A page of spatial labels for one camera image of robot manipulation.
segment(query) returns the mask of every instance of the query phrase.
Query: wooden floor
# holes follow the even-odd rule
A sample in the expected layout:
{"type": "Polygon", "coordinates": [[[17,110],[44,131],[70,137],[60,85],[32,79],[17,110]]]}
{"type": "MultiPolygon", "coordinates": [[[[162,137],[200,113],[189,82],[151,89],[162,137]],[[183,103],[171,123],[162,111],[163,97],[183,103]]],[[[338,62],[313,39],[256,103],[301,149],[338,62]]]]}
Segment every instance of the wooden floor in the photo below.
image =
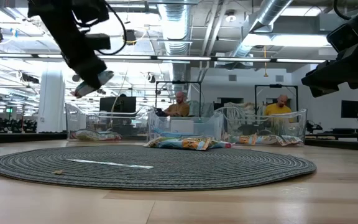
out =
{"type": "MultiPolygon", "coordinates": [[[[76,144],[83,145],[0,144],[0,155],[76,144]]],[[[276,184],[210,192],[80,189],[0,177],[0,224],[358,224],[358,151],[310,146],[252,149],[303,157],[318,171],[276,184]]]]}

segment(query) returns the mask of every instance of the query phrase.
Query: ductwork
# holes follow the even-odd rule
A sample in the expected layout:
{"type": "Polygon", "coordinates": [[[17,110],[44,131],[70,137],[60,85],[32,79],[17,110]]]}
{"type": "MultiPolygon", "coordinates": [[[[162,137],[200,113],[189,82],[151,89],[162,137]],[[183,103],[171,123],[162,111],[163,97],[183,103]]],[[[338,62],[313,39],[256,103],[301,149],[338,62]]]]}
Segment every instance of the ductwork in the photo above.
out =
{"type": "MultiPolygon", "coordinates": [[[[250,31],[261,29],[263,27],[270,27],[272,29],[273,23],[277,20],[280,14],[291,4],[293,0],[264,0],[260,6],[259,11],[255,14],[247,16],[243,26],[242,42],[231,53],[230,57],[245,57],[254,47],[247,43],[247,36],[250,31]]],[[[226,69],[242,68],[241,63],[229,63],[223,65],[226,69]]]]}
{"type": "MultiPolygon", "coordinates": [[[[162,34],[166,40],[186,40],[189,34],[190,6],[181,4],[159,4],[158,11],[162,18],[162,34]]],[[[165,42],[168,55],[188,55],[189,44],[184,42],[165,42]]],[[[170,68],[171,80],[188,81],[190,65],[187,63],[172,63],[170,68]]],[[[180,86],[173,86],[174,91],[180,86]]]]}

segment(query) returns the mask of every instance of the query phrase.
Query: crumb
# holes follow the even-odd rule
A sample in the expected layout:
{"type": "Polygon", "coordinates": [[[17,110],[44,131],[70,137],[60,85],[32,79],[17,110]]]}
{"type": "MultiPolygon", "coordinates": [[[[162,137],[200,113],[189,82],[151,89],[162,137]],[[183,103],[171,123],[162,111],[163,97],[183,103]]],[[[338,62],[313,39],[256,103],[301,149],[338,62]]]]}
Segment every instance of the crumb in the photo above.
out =
{"type": "Polygon", "coordinates": [[[63,170],[56,170],[56,171],[53,171],[52,173],[53,173],[53,174],[60,175],[60,174],[63,173],[63,170]]]}

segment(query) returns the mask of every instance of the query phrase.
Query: bag of snacks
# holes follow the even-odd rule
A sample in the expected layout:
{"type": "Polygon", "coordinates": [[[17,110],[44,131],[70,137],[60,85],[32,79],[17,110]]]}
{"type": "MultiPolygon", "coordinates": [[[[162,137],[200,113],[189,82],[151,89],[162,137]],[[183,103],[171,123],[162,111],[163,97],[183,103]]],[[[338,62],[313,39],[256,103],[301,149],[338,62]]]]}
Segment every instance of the bag of snacks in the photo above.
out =
{"type": "Polygon", "coordinates": [[[229,142],[237,144],[246,144],[246,145],[296,145],[303,143],[302,140],[295,136],[277,136],[277,135],[263,135],[258,136],[256,134],[251,134],[248,136],[229,136],[229,142]]]}
{"type": "Polygon", "coordinates": [[[209,137],[194,137],[194,138],[172,138],[172,137],[158,137],[149,141],[144,145],[145,147],[155,148],[169,148],[169,149],[194,149],[205,151],[207,149],[219,147],[231,147],[228,142],[215,141],[209,137]]]}
{"type": "Polygon", "coordinates": [[[93,130],[81,129],[72,131],[70,139],[79,139],[81,141],[120,141],[121,135],[112,131],[97,132],[93,130]]]}

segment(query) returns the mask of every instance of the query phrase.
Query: yellow shirt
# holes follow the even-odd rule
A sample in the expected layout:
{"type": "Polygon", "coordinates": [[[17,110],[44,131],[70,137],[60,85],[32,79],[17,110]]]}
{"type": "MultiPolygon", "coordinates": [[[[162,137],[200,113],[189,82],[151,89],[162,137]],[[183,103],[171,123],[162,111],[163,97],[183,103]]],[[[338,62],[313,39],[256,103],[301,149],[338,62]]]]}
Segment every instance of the yellow shirt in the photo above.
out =
{"type": "Polygon", "coordinates": [[[180,104],[175,103],[174,105],[169,106],[165,111],[178,112],[180,116],[189,116],[190,106],[185,102],[180,104]]]}
{"type": "Polygon", "coordinates": [[[268,105],[264,111],[265,116],[273,115],[273,114],[284,114],[291,113],[291,109],[287,106],[283,106],[282,108],[277,106],[276,103],[268,105]]]}

